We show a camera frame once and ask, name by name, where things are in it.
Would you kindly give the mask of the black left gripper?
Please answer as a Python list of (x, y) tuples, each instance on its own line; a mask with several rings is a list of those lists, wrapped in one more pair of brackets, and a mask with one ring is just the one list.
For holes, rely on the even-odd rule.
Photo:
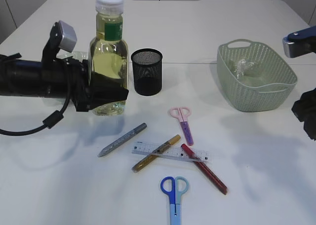
[(99, 106), (127, 99), (129, 90), (121, 86), (120, 79), (93, 72), (89, 84), (87, 60), (81, 62), (67, 58), (66, 63), (71, 76), (71, 100), (77, 112), (88, 112)]

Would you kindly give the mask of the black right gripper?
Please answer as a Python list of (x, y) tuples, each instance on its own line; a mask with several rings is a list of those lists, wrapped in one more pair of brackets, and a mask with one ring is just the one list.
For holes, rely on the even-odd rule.
[(316, 140), (316, 89), (304, 92), (291, 108), (311, 140)]

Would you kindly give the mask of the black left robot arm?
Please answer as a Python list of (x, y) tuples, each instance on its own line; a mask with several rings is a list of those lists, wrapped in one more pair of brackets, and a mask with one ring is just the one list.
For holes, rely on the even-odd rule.
[(120, 80), (90, 74), (87, 60), (56, 58), (43, 64), (20, 57), (19, 53), (0, 57), (2, 96), (69, 97), (78, 112), (127, 99), (128, 90)]

